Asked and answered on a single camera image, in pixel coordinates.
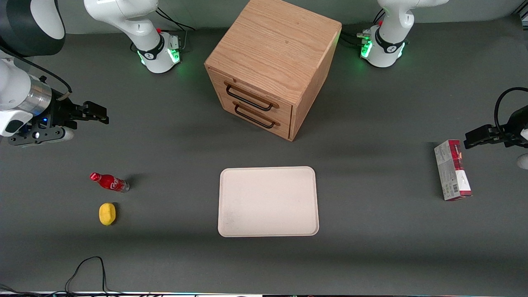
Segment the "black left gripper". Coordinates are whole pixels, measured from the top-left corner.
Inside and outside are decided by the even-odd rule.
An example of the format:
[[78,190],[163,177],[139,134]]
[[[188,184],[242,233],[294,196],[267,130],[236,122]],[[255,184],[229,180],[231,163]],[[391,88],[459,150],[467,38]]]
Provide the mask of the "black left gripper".
[[528,129],[528,106],[524,106],[513,112],[509,120],[504,124],[504,134],[500,133],[499,128],[494,125],[483,125],[465,134],[464,148],[469,150],[473,147],[485,144],[504,143],[505,147],[519,146],[528,147],[527,141]]

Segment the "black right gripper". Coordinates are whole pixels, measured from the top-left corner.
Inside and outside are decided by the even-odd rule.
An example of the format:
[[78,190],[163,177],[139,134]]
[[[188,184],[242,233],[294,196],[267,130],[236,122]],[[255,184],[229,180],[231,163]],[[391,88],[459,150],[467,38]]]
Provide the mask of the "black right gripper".
[[78,127],[77,121],[98,121],[109,124],[105,107],[92,101],[84,102],[84,113],[79,110],[80,107],[68,98],[65,100],[53,98],[47,109],[41,113],[41,127],[66,127],[75,130]]

